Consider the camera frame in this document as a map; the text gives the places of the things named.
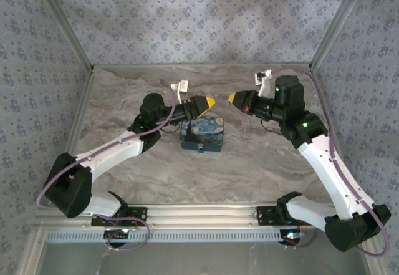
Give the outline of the starry night print tin box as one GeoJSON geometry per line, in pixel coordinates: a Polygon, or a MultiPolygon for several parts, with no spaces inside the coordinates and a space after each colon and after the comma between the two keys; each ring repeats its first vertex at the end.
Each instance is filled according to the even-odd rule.
{"type": "Polygon", "coordinates": [[[224,119],[202,116],[181,124],[180,143],[184,150],[198,151],[204,145],[204,152],[220,152],[224,140],[224,119]]]}

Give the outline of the aluminium table edge bar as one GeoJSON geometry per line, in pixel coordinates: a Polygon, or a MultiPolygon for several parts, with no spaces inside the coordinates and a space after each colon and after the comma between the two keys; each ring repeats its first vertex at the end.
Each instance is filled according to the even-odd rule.
{"type": "Polygon", "coordinates": [[[91,92],[93,81],[94,81],[93,71],[94,71],[94,69],[90,70],[87,80],[85,81],[82,95],[80,96],[77,110],[75,112],[74,121],[72,122],[72,126],[70,128],[69,136],[68,136],[67,143],[65,146],[65,151],[68,153],[71,153],[71,154],[74,153],[74,151],[77,147],[77,144],[79,142],[81,128],[82,128],[82,122],[83,122],[83,118],[85,115],[85,111],[86,111],[87,104],[88,104],[89,97],[90,97],[90,92],[91,92]]]}

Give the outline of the small lit circuit board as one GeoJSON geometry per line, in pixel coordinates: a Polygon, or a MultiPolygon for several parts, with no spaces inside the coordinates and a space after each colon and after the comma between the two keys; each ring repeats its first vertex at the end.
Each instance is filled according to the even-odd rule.
{"type": "Polygon", "coordinates": [[[280,236],[283,241],[299,241],[305,236],[305,233],[293,229],[281,229],[280,236]]]}
{"type": "Polygon", "coordinates": [[[128,239],[129,230],[118,229],[118,230],[106,230],[103,233],[104,239],[128,239]]]}

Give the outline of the aluminium frame post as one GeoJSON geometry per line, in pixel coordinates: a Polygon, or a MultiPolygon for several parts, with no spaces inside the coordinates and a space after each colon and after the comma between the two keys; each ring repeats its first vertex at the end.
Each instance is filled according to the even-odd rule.
{"type": "Polygon", "coordinates": [[[349,17],[351,10],[355,7],[358,0],[342,0],[337,11],[335,12],[329,26],[317,47],[312,60],[309,63],[311,71],[317,70],[324,58],[328,54],[328,51],[332,47],[334,40],[337,38],[340,30],[344,26],[345,21],[349,17]]]}
{"type": "Polygon", "coordinates": [[[76,36],[72,25],[70,24],[59,0],[44,0],[46,6],[49,8],[50,13],[57,22],[60,31],[63,33],[66,41],[71,47],[80,65],[90,73],[92,71],[92,65],[87,57],[84,48],[82,47],[78,37],[76,36]]]}

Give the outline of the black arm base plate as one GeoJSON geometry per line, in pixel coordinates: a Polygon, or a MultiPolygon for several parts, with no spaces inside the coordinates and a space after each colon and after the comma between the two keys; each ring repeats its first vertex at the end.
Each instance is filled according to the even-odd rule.
{"type": "Polygon", "coordinates": [[[259,226],[279,226],[281,221],[276,206],[258,206],[256,218],[259,226]]]}
{"type": "MultiPolygon", "coordinates": [[[[139,218],[143,221],[147,220],[147,208],[146,207],[133,207],[128,206],[120,209],[114,216],[114,218],[139,218]]],[[[92,226],[109,226],[109,227],[144,227],[145,225],[135,220],[117,220],[111,221],[94,215],[91,219],[92,226]]]]}

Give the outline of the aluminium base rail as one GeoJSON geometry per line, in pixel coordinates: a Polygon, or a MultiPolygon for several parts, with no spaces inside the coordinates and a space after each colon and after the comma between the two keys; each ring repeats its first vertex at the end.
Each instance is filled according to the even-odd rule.
{"type": "MultiPolygon", "coordinates": [[[[142,204],[151,229],[253,229],[258,227],[256,208],[275,203],[160,203],[142,204]]],[[[36,228],[91,228],[89,215],[68,219],[55,209],[39,209],[34,218],[36,228]]]]}

